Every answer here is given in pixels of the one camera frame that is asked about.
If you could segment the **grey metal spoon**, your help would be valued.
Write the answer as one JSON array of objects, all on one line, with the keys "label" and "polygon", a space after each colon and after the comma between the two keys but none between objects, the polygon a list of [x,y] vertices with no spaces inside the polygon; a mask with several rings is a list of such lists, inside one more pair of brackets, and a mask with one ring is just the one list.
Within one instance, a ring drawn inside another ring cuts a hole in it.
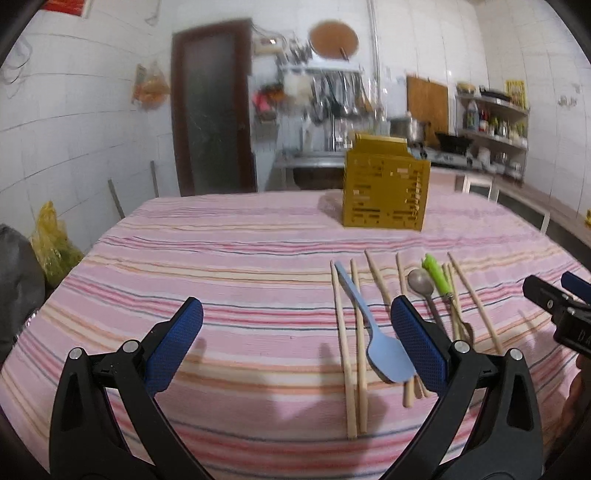
[{"label": "grey metal spoon", "polygon": [[[442,321],[442,318],[437,310],[437,307],[433,301],[432,295],[435,290],[435,285],[431,280],[431,277],[427,270],[423,268],[416,268],[413,269],[407,276],[408,284],[411,289],[422,296],[431,311],[433,319],[435,323],[439,326],[439,328],[444,332],[447,333],[445,325]],[[454,303],[452,305],[452,312],[456,314],[456,319],[452,321],[453,326],[458,327],[458,337],[460,340],[464,340],[469,343],[471,346],[474,345],[474,331],[471,325],[467,322],[464,322],[460,319],[459,310],[456,308]]]}]

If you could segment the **wooden chopstick beside spoon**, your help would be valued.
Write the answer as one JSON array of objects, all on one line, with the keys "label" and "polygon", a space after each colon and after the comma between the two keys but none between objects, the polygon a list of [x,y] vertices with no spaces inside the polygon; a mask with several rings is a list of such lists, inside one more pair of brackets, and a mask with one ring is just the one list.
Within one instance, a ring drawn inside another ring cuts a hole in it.
[{"label": "wooden chopstick beside spoon", "polygon": [[[400,291],[403,296],[408,294],[406,280],[404,276],[404,268],[401,262],[400,254],[396,254],[396,263],[399,275]],[[404,397],[403,405],[405,408],[412,408],[415,402],[415,376],[412,376],[408,381],[404,383]]]}]

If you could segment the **light blue plastic spoon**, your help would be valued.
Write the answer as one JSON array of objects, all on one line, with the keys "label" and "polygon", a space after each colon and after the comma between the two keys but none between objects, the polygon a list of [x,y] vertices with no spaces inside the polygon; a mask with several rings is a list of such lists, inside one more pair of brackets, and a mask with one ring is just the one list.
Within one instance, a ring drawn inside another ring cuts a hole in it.
[{"label": "light blue plastic spoon", "polygon": [[402,342],[394,336],[384,334],[345,267],[341,262],[335,262],[334,265],[339,282],[342,283],[353,305],[361,311],[363,320],[369,326],[370,340],[366,348],[366,356],[370,365],[377,375],[389,382],[404,383],[411,380],[416,371]]}]

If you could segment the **wooden chopstick far left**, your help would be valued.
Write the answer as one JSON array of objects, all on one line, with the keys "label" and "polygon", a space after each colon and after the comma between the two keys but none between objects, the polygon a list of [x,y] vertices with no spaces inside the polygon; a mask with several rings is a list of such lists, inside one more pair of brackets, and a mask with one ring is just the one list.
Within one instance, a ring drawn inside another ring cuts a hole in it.
[{"label": "wooden chopstick far left", "polygon": [[353,440],[358,438],[358,426],[356,426],[356,397],[353,386],[353,372],[351,360],[349,360],[349,343],[346,337],[346,323],[342,310],[341,287],[339,275],[335,263],[331,263],[332,292],[334,292],[335,315],[337,315],[339,351],[341,352],[342,374],[344,374],[345,399],[346,399],[346,435]]}]

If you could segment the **gas stove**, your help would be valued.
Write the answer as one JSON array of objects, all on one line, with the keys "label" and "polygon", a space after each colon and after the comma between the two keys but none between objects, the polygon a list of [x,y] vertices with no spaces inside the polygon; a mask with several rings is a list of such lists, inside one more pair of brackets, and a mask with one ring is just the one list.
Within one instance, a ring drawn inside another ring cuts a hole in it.
[{"label": "gas stove", "polygon": [[466,156],[442,152],[420,145],[411,145],[409,151],[416,159],[427,160],[433,166],[460,170],[473,168],[471,160]]}]

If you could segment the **pink striped tablecloth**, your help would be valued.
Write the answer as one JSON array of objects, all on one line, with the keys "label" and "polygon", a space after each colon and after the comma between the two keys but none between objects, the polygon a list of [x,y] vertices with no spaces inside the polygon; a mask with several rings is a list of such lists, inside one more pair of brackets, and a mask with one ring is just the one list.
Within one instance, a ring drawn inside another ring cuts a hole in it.
[{"label": "pink striped tablecloth", "polygon": [[[523,280],[558,283],[586,268],[511,211],[476,195],[431,191],[421,231],[342,226],[338,192],[161,198],[94,244],[19,337],[1,371],[1,406],[21,440],[48,461],[52,405],[68,352],[110,352],[142,338],[189,297],[204,327],[157,397],[172,427],[218,479],[376,479],[434,405],[403,406],[403,388],[368,377],[369,431],[346,436],[344,376],[331,263],[356,266],[363,298],[392,325],[365,250],[391,294],[427,253],[451,252],[507,348],[531,369],[551,440],[575,372]],[[459,276],[463,316],[482,352],[488,329]]]}]

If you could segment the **steel cooking pot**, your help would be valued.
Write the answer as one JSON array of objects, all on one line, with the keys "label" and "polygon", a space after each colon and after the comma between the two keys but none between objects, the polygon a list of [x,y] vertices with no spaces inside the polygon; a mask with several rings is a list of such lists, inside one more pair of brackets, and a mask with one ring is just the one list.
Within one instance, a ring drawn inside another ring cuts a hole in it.
[{"label": "steel cooking pot", "polygon": [[413,116],[392,118],[390,123],[390,135],[404,138],[409,144],[424,143],[429,122],[421,121]]}]

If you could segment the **wooden cutting board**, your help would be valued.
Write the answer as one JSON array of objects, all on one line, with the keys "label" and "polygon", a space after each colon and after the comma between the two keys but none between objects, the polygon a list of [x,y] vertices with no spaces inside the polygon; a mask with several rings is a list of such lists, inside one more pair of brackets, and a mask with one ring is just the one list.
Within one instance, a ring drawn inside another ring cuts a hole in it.
[{"label": "wooden cutting board", "polygon": [[449,90],[446,85],[408,76],[407,104],[413,117],[429,122],[434,132],[449,132]]}]

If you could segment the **steel sink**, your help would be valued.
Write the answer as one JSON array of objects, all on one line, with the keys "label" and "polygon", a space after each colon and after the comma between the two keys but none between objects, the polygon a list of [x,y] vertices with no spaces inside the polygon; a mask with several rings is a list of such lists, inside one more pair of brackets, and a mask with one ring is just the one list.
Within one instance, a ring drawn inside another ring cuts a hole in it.
[{"label": "steel sink", "polygon": [[276,153],[271,172],[279,177],[280,186],[284,190],[297,189],[294,171],[297,169],[345,169],[345,151],[311,151],[280,150]]}]

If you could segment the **hanging utensil rack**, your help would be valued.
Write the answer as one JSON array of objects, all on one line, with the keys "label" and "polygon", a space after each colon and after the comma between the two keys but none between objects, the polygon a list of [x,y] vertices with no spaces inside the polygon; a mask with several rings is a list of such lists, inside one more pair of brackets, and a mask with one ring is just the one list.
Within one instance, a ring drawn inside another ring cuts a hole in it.
[{"label": "hanging utensil rack", "polygon": [[287,100],[304,109],[315,124],[358,120],[374,113],[363,69],[346,61],[280,64],[280,84]]}]

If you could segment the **orange hanging plastic bag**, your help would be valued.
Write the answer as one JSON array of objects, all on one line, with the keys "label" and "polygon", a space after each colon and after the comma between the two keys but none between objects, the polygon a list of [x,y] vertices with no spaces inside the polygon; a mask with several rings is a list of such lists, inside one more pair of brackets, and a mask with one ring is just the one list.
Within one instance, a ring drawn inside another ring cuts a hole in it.
[{"label": "orange hanging plastic bag", "polygon": [[170,87],[156,60],[148,67],[136,66],[131,103],[143,110],[159,108],[170,94]]}]

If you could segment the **dark brown door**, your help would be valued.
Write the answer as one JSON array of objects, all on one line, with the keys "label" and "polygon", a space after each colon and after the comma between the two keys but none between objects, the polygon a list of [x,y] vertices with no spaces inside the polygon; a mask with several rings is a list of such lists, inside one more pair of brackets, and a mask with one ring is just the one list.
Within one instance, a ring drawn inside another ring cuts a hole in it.
[{"label": "dark brown door", "polygon": [[172,36],[171,121],[182,196],[257,190],[250,140],[252,21]]}]

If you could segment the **green handled utensil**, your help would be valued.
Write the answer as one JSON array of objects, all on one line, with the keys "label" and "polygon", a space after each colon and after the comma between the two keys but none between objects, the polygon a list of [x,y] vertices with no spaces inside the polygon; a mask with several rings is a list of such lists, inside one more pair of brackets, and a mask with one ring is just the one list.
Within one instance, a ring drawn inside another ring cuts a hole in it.
[{"label": "green handled utensil", "polygon": [[429,273],[439,294],[442,297],[450,298],[452,289],[438,260],[433,255],[427,253],[422,261],[422,267]]}]

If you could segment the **corner wall shelf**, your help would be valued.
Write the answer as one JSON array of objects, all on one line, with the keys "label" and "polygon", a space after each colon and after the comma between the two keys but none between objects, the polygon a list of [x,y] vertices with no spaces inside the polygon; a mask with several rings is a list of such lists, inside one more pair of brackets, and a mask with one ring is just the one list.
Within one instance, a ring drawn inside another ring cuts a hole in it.
[{"label": "corner wall shelf", "polygon": [[468,153],[493,174],[522,183],[529,151],[530,110],[502,92],[458,88],[454,132],[471,140]]}]

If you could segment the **red wall calendar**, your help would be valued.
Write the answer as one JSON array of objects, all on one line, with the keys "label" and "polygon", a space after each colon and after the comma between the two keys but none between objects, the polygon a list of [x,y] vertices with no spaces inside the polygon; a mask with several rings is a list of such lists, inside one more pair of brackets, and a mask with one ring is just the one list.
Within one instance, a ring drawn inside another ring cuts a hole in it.
[{"label": "red wall calendar", "polygon": [[83,18],[92,0],[47,0],[42,9]]}]

